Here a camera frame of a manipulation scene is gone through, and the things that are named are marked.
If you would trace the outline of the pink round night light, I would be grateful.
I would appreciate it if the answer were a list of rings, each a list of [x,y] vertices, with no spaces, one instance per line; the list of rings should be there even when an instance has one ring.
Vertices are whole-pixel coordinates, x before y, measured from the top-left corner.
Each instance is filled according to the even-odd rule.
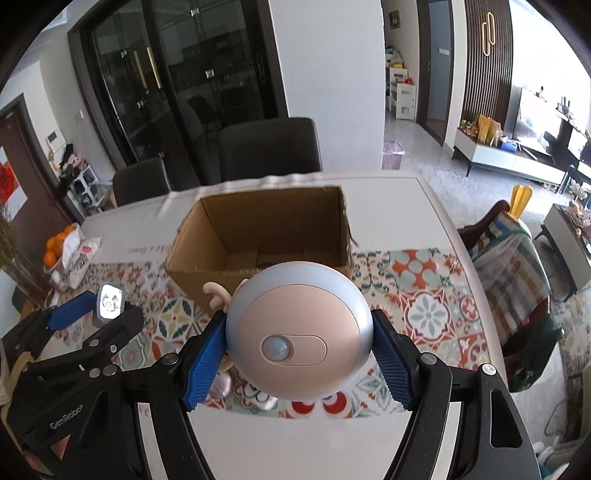
[[[345,387],[368,361],[370,307],[331,267],[283,262],[242,280],[235,292],[209,281],[211,308],[226,315],[228,356],[249,383],[290,401],[314,401]]]

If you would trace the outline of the white square charger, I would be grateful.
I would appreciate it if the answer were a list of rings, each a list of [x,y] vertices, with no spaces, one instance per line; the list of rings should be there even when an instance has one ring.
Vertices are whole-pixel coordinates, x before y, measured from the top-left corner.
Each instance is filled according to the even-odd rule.
[[[103,283],[96,294],[96,306],[92,324],[96,328],[109,323],[124,311],[124,292],[120,286]]]

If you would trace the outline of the white patterned snack bag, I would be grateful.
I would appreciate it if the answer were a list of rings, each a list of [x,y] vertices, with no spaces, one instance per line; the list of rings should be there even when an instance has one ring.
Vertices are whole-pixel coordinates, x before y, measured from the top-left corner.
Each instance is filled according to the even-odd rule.
[[[61,257],[49,270],[50,280],[58,291],[80,286],[101,244],[101,237],[87,238],[80,228],[69,233]]]

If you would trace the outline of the oranges in basket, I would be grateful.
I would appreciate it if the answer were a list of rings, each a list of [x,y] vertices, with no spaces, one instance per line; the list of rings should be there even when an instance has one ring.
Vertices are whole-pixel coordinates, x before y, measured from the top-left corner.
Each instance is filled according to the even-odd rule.
[[[42,257],[42,265],[46,273],[54,269],[62,260],[64,243],[78,227],[77,223],[67,225],[62,231],[46,240],[45,252]]]

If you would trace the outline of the patterned tablecloth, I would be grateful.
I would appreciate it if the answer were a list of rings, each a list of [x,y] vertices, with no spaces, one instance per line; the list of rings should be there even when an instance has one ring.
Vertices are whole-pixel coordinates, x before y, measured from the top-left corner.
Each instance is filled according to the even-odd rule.
[[[59,478],[536,473],[482,285],[419,175],[225,182],[82,231],[131,270],[50,312],[107,324],[30,364],[9,415],[26,445],[66,441]]]

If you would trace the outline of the left black dining chair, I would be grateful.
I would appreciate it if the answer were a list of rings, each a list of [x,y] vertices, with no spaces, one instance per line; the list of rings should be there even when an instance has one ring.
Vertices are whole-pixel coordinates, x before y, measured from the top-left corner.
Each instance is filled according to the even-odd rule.
[[[172,191],[164,162],[159,157],[140,161],[116,172],[112,185],[118,207]]]

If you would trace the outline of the black dining chair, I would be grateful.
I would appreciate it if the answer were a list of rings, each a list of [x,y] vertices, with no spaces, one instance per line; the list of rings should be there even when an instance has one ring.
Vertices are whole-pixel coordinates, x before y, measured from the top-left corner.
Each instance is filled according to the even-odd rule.
[[[172,191],[164,162],[159,157],[140,161],[116,172],[112,185],[118,207]]]
[[[229,126],[219,135],[221,181],[322,172],[317,127],[290,117]]]

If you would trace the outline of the brown cardboard box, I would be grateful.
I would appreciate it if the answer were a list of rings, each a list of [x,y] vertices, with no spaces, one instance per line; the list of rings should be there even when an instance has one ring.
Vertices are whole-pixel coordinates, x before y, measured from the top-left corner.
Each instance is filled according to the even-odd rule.
[[[338,186],[270,189],[197,200],[178,228],[164,270],[211,315],[212,281],[235,292],[242,280],[289,261],[353,273],[346,199]]]

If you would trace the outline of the wooden chair with striped cloth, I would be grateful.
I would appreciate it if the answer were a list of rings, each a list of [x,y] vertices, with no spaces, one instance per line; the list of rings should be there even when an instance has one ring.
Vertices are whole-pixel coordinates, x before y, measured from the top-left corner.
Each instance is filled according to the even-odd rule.
[[[485,291],[503,356],[513,363],[550,315],[551,287],[532,234],[510,215],[505,200],[458,233]]]

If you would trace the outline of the right black dining chair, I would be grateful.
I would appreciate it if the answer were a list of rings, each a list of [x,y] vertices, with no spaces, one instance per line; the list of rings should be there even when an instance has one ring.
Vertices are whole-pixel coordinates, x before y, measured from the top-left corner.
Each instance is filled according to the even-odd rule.
[[[290,117],[229,126],[219,135],[221,181],[322,172],[317,127]]]

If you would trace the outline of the black glass sliding door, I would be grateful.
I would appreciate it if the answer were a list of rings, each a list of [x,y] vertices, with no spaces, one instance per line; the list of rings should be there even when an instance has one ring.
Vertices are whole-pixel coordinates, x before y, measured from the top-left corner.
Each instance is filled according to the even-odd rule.
[[[287,116],[269,2],[95,1],[68,43],[117,171],[160,158],[177,190],[215,184],[223,129]]]

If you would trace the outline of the white tv cabinet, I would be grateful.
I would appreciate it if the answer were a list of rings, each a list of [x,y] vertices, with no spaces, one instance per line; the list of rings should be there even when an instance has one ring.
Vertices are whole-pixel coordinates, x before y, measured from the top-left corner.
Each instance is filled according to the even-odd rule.
[[[505,172],[553,187],[559,187],[565,177],[565,173],[554,166],[539,162],[522,152],[510,152],[480,144],[460,129],[456,130],[453,158],[467,162],[466,176],[477,167]]]

